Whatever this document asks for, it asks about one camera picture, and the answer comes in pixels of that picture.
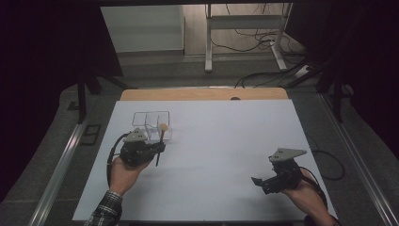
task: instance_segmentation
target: wall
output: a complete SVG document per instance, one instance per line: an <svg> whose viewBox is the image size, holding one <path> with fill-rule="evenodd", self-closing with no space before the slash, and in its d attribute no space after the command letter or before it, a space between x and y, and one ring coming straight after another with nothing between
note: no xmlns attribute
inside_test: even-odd
<svg viewBox="0 0 399 226"><path fill-rule="evenodd" d="M182 6L106 7L102 13L117 53L184 48Z"/></svg>

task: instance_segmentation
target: hand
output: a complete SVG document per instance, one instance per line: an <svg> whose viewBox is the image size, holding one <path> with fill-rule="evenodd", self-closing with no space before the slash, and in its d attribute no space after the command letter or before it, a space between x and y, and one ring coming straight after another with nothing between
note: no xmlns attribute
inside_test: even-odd
<svg viewBox="0 0 399 226"><path fill-rule="evenodd" d="M148 167L149 164L150 162L147 162L138 167L129 167L119 157L115 158L112 161L109 189L123 196L136 183L140 172Z"/></svg>
<svg viewBox="0 0 399 226"><path fill-rule="evenodd" d="M301 171L311 179L311 175L305 169ZM298 209L309 215L317 226L334 225L335 219L328 213L322 198L311 184L302 180L296 189L285 189L281 193L287 195Z"/></svg>

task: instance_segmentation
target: gray floor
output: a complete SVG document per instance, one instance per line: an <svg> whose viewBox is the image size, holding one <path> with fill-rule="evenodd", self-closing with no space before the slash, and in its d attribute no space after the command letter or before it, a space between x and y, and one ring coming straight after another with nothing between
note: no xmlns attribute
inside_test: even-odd
<svg viewBox="0 0 399 226"><path fill-rule="evenodd" d="M268 55L216 57L212 73L203 71L203 57L174 57L179 60L172 60L173 57L169 57L168 60L156 57L148 60L142 57L139 64L131 57L122 58L120 62L124 77L119 80L139 88L233 87L237 80L245 75L273 72L277 69L273 58ZM266 75L248 80L247 88L272 78L274 76ZM279 83L284 84L292 79L294 78L283 79L282 77L268 83L267 86L275 87ZM314 84L317 80L317 77L313 78L294 89L287 89L287 92L294 101L311 148L332 153L343 162L345 176L342 180L325 180L334 208L343 225L384 225L340 139L339 132L328 116L328 111L319 94L315 92ZM72 215L86 184L114 104L122 92L122 89L102 78L100 82L103 86L100 95L87 94L88 109L90 109L88 124L102 126L100 138L92 146L79 145L77 147L45 225L82 225L81 222L72 222ZM1 225L27 225L32 218L77 123L78 112L68 110L71 102L77 102L76 87L66 89L61 94L59 109L46 137L19 181L1 202ZM356 113L349 99L343 100L343 126L391 203L392 210L398 215L399 175L396 173L399 170L398 161ZM82 137L82 140L89 142L90 137ZM322 174L329 177L337 177L341 174L339 165L327 155L318 153L315 159Z"/></svg>

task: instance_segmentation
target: wrist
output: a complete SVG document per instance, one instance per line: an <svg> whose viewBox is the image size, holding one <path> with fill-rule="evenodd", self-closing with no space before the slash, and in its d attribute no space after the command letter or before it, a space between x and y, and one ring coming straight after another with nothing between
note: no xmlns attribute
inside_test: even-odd
<svg viewBox="0 0 399 226"><path fill-rule="evenodd" d="M334 226L337 222L327 211L320 214L311 214L310 217L317 226Z"/></svg>
<svg viewBox="0 0 399 226"><path fill-rule="evenodd" d="M116 187L116 186L109 187L109 190L112 191L112 192L117 193L121 197L126 193L126 191L124 189Z"/></svg>

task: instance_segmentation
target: white table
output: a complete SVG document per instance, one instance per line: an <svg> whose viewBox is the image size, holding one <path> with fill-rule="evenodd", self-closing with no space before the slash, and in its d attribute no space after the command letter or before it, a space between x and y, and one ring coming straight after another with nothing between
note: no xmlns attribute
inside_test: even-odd
<svg viewBox="0 0 399 226"><path fill-rule="evenodd" d="M301 221L305 215L285 195L266 196L251 181L276 175L267 157L278 147L308 151L295 161L316 175L336 217L291 100L122 101L73 220L88 219L103 197L109 152L120 135L133 130L133 116L142 111L169 111L172 140L166 141L159 166L153 161L125 194L121 220Z"/></svg>

